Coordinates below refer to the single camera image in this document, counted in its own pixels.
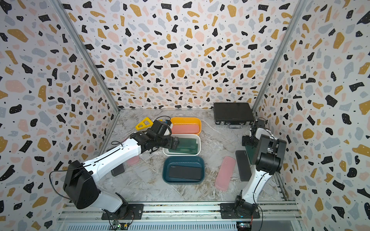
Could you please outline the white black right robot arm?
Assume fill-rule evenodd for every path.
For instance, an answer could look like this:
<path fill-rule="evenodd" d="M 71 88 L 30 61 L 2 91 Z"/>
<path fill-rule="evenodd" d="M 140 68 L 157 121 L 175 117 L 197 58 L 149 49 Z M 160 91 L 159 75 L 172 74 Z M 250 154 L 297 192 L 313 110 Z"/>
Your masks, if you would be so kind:
<path fill-rule="evenodd" d="M 247 186 L 236 196 L 234 213 L 237 217 L 252 217 L 258 209 L 257 200 L 264 185 L 283 166 L 287 142 L 274 137 L 266 128 L 266 120 L 257 118 L 250 134 L 242 137 L 245 151 L 236 152 L 241 181 Z"/>

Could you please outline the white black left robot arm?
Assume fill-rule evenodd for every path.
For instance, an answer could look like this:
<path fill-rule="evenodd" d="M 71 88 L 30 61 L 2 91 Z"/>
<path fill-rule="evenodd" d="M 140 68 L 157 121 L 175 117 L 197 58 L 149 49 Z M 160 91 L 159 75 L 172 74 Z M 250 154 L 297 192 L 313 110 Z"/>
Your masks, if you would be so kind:
<path fill-rule="evenodd" d="M 101 156 L 84 163 L 74 161 L 69 164 L 63 190 L 77 209 L 95 207 L 122 218 L 127 213 L 127 201 L 118 193 L 99 189 L 96 184 L 133 157 L 158 148 L 176 149 L 178 144 L 178 137 L 172 136 L 171 121 L 155 120 L 149 129 L 131 134 Z"/>

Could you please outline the green pencil case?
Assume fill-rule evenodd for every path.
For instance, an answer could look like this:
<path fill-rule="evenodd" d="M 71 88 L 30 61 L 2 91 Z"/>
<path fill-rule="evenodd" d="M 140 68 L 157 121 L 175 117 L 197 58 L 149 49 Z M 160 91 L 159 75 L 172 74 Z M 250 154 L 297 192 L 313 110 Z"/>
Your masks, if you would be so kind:
<path fill-rule="evenodd" d="M 196 155 L 198 153 L 197 140 L 192 138 L 179 138 L 176 149 L 169 149 L 169 152 Z"/>
<path fill-rule="evenodd" d="M 246 153 L 249 159 L 249 163 L 254 165 L 254 154 L 255 154 L 255 147 L 253 145 L 246 145 L 245 146 Z"/>

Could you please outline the pink pencil case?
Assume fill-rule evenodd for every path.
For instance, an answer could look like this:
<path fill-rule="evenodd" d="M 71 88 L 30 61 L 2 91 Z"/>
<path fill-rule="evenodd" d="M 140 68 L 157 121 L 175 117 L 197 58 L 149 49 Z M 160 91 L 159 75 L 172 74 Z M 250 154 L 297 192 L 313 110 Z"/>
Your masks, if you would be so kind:
<path fill-rule="evenodd" d="M 174 125 L 172 128 L 173 134 L 199 134 L 200 127 L 197 124 L 182 124 Z"/>
<path fill-rule="evenodd" d="M 129 165 L 129 166 L 134 166 L 136 164 L 138 164 L 140 162 L 140 157 L 139 156 L 135 156 L 135 157 L 132 157 L 130 158 L 129 160 L 126 161 L 126 164 Z"/>
<path fill-rule="evenodd" d="M 231 177 L 234 172 L 236 160 L 232 157 L 224 157 L 216 181 L 215 187 L 223 192 L 228 190 Z"/>

